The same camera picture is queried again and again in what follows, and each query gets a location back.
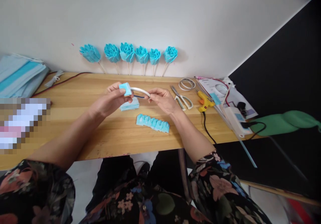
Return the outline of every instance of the shoe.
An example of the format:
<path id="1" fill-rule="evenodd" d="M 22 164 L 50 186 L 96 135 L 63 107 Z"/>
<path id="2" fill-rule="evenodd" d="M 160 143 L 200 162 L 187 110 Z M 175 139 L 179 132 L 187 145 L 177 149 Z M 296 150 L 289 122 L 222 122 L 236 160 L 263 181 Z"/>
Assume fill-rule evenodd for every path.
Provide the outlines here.
<path id="1" fill-rule="evenodd" d="M 143 164 L 143 166 L 140 168 L 138 175 L 143 175 L 143 173 L 148 174 L 150 170 L 150 165 L 148 162 L 146 162 L 145 164 Z"/>

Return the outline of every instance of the hand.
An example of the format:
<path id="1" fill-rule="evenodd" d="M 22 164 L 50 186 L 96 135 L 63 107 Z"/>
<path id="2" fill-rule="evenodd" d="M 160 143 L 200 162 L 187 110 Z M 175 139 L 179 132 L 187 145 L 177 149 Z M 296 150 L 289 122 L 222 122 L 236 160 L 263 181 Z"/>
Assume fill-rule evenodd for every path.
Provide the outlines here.
<path id="1" fill-rule="evenodd" d="M 150 99 L 148 100 L 149 103 L 151 101 L 155 101 L 155 103 L 168 115 L 176 111 L 181 111 L 181 107 L 177 105 L 176 101 L 174 100 L 173 96 L 167 89 L 163 88 L 153 88 L 147 91 L 150 94 Z"/>
<path id="2" fill-rule="evenodd" d="M 106 118 L 116 111 L 123 103 L 133 101 L 134 94 L 124 97 L 125 89 L 119 89 L 121 82 L 116 82 L 106 88 L 103 96 L 97 99 L 89 108 L 89 114 L 96 117 Z"/>

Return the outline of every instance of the floral dress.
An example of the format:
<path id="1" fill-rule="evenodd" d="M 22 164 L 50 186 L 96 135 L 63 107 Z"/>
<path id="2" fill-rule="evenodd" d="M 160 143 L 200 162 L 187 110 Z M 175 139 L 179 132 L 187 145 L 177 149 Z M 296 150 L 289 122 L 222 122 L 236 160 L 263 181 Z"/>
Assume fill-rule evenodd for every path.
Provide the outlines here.
<path id="1" fill-rule="evenodd" d="M 197 208 L 138 175 L 106 193 L 81 223 L 270 223 L 216 151 L 189 179 Z M 0 223 L 71 223 L 74 202 L 73 180 L 56 165 L 23 160 L 0 177 Z"/>

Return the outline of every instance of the green fabric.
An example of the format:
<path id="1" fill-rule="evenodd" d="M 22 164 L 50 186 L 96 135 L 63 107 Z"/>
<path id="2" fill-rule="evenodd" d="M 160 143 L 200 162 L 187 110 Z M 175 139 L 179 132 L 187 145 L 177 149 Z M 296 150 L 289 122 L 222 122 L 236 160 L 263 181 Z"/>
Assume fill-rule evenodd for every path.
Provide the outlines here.
<path id="1" fill-rule="evenodd" d="M 251 122 L 262 122 L 266 124 L 266 129 L 260 132 L 259 136 L 269 136 L 294 132 L 300 128 L 312 128 L 318 126 L 321 129 L 321 123 L 311 115 L 301 111 L 292 110 L 284 114 L 274 114 L 262 118 L 254 119 Z M 251 126 L 255 133 L 264 127 L 263 124 Z"/>

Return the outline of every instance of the scissors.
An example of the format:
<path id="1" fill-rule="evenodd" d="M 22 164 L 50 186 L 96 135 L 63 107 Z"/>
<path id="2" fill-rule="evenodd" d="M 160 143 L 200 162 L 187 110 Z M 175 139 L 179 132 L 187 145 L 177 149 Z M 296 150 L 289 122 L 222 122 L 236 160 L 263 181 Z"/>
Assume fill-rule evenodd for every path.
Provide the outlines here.
<path id="1" fill-rule="evenodd" d="M 178 103 L 179 103 L 179 105 L 180 105 L 180 107 L 182 108 L 183 111 L 185 111 L 186 109 L 184 108 L 184 106 L 183 106 L 180 98 L 182 99 L 182 101 L 183 101 L 184 104 L 186 105 L 187 109 L 191 109 L 191 108 L 193 107 L 193 103 L 192 103 L 192 101 L 191 101 L 189 98 L 187 98 L 187 97 L 185 97 L 185 96 L 183 96 L 183 95 L 180 95 L 180 94 L 176 91 L 176 89 L 174 88 L 174 86 L 171 86 L 171 88 L 172 88 L 172 90 L 174 91 L 174 93 L 175 93 L 175 95 L 176 95 L 176 96 L 175 96 L 175 100 L 178 101 Z"/>

